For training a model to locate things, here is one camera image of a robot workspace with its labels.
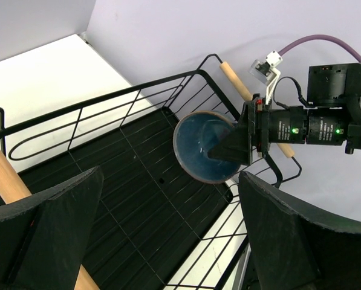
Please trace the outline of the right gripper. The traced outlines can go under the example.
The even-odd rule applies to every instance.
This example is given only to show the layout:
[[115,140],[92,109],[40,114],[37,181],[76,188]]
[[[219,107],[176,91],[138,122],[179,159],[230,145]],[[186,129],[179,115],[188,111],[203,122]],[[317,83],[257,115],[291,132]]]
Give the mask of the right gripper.
[[244,102],[234,130],[213,146],[207,156],[216,160],[251,165],[253,148],[261,157],[266,157],[270,149],[269,110],[263,98]]

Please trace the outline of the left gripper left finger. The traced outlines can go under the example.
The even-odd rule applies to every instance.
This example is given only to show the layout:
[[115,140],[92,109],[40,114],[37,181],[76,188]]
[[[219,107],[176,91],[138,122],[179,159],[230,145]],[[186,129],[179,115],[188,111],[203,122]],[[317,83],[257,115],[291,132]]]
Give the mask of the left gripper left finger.
[[74,289],[102,187],[93,167],[0,206],[0,289]]

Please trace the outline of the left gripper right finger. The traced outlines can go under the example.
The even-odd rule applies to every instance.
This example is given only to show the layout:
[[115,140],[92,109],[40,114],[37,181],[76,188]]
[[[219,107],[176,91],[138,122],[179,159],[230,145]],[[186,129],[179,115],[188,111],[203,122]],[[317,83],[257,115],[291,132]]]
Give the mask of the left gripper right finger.
[[261,289],[361,289],[361,222],[242,172],[239,199]]

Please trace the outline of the blue ceramic bowl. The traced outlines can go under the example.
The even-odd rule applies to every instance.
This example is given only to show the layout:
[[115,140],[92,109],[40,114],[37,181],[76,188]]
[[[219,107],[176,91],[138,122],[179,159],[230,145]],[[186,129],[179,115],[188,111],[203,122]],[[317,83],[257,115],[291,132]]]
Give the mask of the blue ceramic bowl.
[[234,121],[217,111],[198,111],[184,116],[175,127],[172,141],[178,163],[198,181],[224,183],[236,174],[240,164],[210,158],[208,151],[234,128]]

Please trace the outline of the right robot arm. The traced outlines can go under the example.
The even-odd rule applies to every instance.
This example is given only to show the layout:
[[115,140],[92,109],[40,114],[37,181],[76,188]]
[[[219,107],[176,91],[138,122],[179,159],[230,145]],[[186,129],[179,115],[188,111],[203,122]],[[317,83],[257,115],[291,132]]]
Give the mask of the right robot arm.
[[252,149],[265,157],[272,143],[289,158],[290,144],[344,145],[347,154],[361,150],[361,63],[311,66],[306,97],[295,85],[299,106],[272,109],[259,94],[244,96],[234,131],[208,156],[250,165]]

